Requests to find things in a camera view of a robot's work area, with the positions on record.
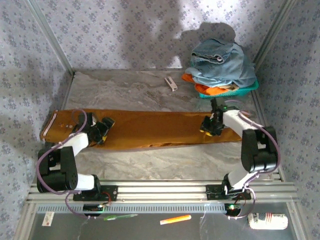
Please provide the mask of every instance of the orange cloth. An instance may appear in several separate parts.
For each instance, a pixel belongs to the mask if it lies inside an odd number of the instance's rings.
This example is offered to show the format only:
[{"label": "orange cloth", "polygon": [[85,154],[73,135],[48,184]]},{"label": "orange cloth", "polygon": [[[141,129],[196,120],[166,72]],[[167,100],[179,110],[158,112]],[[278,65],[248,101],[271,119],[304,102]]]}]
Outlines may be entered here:
[{"label": "orange cloth", "polygon": [[214,95],[224,94],[229,91],[227,88],[208,87],[202,84],[195,83],[191,74],[184,73],[181,78],[186,82],[194,83],[195,90],[198,93],[201,93],[204,95],[214,96]]},{"label": "orange cloth", "polygon": [[[210,112],[157,112],[85,109],[95,113],[98,120],[110,117],[115,121],[106,141],[95,148],[128,150],[148,147],[166,147],[207,143],[235,142],[241,138],[231,129],[222,130],[221,136],[207,136],[200,125]],[[75,126],[72,110],[56,110],[40,134],[43,141],[58,143],[66,139]]]}]

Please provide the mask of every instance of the gray marble surface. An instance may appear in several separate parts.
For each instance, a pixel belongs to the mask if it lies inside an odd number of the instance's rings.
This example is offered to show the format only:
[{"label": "gray marble surface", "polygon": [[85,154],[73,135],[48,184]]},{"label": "gray marble surface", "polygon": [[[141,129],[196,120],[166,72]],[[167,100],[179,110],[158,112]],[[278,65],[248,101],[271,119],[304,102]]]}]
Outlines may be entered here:
[{"label": "gray marble surface", "polygon": [[[193,84],[181,80],[180,70],[76,72],[65,109],[93,108],[131,111],[209,112],[210,99],[201,99]],[[171,76],[178,86],[172,92],[164,81]],[[218,98],[232,103],[257,119],[251,94]],[[240,161],[241,143],[109,151],[88,148],[76,156],[79,173],[113,180],[219,180]]]}]

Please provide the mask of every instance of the teal basket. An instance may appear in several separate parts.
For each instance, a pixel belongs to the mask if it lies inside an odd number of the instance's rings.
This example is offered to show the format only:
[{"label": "teal basket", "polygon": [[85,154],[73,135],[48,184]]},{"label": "teal basket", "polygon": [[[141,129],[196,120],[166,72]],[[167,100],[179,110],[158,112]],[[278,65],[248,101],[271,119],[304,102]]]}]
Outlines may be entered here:
[{"label": "teal basket", "polygon": [[199,97],[205,99],[205,98],[219,98],[219,97],[228,97],[228,96],[244,96],[250,91],[256,90],[258,87],[259,87],[258,80],[255,80],[254,84],[252,84],[251,86],[242,87],[235,91],[227,91],[226,93],[213,95],[213,96],[199,93]]}]

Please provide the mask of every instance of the orange marker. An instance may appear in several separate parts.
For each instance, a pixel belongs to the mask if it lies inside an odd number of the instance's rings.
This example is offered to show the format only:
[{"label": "orange marker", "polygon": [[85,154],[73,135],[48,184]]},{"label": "orange marker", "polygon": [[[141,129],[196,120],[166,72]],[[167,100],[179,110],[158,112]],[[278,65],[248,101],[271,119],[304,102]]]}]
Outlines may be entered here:
[{"label": "orange marker", "polygon": [[177,222],[181,222],[181,221],[186,221],[186,220],[190,220],[190,219],[191,219],[191,215],[177,216],[177,217],[174,217],[174,218],[169,218],[169,219],[161,220],[161,221],[160,221],[160,225],[173,224],[173,223],[177,223]]}]

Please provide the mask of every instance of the floral wallpaper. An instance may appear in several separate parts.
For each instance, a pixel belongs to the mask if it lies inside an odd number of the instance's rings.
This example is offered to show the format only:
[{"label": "floral wallpaper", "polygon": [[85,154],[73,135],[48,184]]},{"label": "floral wallpaper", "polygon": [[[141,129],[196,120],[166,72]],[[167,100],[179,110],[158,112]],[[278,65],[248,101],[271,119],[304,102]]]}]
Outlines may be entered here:
[{"label": "floral wallpaper", "polygon": [[283,0],[39,0],[70,64],[79,69],[189,65],[210,37],[235,40],[253,59]]},{"label": "floral wallpaper", "polygon": [[23,0],[0,1],[0,32],[0,240],[7,240],[35,177],[40,130],[71,78]]},{"label": "floral wallpaper", "polygon": [[283,169],[296,182],[311,235],[320,239],[320,2],[299,1],[257,76]]}]

